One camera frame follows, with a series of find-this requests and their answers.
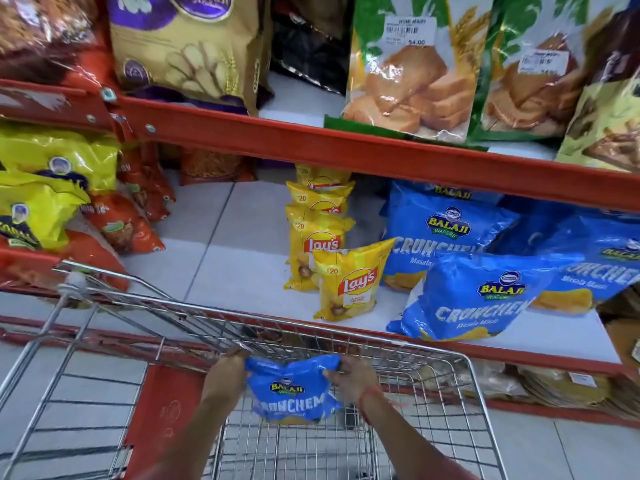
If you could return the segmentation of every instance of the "wire mesh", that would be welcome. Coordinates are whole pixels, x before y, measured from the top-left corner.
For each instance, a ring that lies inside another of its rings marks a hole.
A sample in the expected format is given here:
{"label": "wire mesh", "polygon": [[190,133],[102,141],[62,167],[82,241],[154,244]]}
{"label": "wire mesh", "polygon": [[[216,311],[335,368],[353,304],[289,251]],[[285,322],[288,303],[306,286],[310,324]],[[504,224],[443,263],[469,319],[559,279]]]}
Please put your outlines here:
{"label": "wire mesh", "polygon": [[[506,478],[472,364],[464,355],[324,324],[181,303],[132,277],[140,291],[124,293],[91,274],[70,272],[69,266],[108,273],[63,262],[60,272],[67,280],[44,326],[5,327],[27,341],[0,385],[0,424],[17,405],[24,409],[25,395],[32,412],[13,443],[4,441],[10,449],[0,449],[3,480],[126,478],[131,446],[124,438],[148,365],[205,371],[234,345],[276,362],[326,353],[365,358],[389,399],[422,436],[479,478]],[[86,307],[86,319],[73,333],[63,333],[56,318],[71,302]],[[93,330],[98,313],[126,323],[138,335],[113,338]],[[170,338],[167,326],[181,340]],[[47,370],[48,384],[37,394],[29,390],[29,371],[54,349],[56,366]],[[105,360],[134,364],[137,376],[114,376],[100,364]],[[454,371],[461,369],[469,370],[469,383],[458,382]],[[468,389],[475,391],[476,402],[463,395]],[[339,391],[333,392],[340,399]],[[270,424],[252,412],[252,403],[245,392],[220,431],[203,478],[395,478],[380,438],[353,405],[315,424]]]}

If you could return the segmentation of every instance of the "right hand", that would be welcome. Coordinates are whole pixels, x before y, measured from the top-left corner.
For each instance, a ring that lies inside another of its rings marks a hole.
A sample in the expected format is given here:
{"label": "right hand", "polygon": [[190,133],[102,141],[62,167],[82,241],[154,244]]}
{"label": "right hand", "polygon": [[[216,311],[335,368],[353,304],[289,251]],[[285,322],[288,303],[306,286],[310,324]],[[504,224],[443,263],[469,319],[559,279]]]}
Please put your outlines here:
{"label": "right hand", "polygon": [[324,370],[323,375],[340,387],[345,402],[357,404],[364,391],[371,387],[380,387],[375,369],[366,360],[343,355],[340,362],[341,372]]}

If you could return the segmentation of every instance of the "left hand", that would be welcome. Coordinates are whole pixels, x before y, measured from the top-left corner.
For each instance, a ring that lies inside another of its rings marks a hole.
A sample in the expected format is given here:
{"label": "left hand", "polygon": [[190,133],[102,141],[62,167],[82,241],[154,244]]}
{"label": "left hand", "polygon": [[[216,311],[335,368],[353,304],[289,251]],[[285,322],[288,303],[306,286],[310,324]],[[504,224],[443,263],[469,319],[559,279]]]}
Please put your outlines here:
{"label": "left hand", "polygon": [[244,371],[244,359],[249,357],[247,350],[231,347],[226,354],[211,366],[204,379],[202,402],[208,399],[222,401],[231,410],[236,407],[244,391],[247,373]]}

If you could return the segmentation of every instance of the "metal shopping cart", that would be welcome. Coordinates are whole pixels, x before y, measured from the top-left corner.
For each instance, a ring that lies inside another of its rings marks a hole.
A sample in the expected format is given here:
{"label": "metal shopping cart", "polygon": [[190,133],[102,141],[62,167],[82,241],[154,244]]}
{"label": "metal shopping cart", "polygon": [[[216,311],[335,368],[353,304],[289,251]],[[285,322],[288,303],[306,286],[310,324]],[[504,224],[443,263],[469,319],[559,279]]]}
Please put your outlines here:
{"label": "metal shopping cart", "polygon": [[[386,395],[439,450],[482,479],[506,479],[464,355],[189,305],[139,278],[75,262],[52,272],[61,278],[59,298],[44,322],[0,319],[4,480],[132,479],[186,423],[202,372],[232,345],[281,362],[327,353],[366,358]],[[110,276],[130,280],[130,291],[109,286]],[[71,315],[81,322],[69,325]],[[469,382],[460,382],[460,370]],[[395,478],[375,431],[348,404],[313,426],[269,424],[252,412],[247,392],[218,438],[204,478]]]}

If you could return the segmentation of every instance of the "hand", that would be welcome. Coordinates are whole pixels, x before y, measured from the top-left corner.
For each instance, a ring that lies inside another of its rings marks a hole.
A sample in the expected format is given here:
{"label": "hand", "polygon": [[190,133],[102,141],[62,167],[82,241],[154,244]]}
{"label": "hand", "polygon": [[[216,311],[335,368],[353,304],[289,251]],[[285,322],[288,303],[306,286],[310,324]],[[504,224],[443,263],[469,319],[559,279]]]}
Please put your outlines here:
{"label": "hand", "polygon": [[222,401],[231,409],[236,407],[240,395],[244,391],[246,372],[244,359],[249,357],[247,350],[231,347],[226,354],[211,366],[204,379],[202,402],[208,399]]}
{"label": "hand", "polygon": [[366,360],[343,355],[340,363],[342,372],[324,370],[323,375],[340,387],[346,402],[357,404],[364,391],[380,387],[375,369]]}

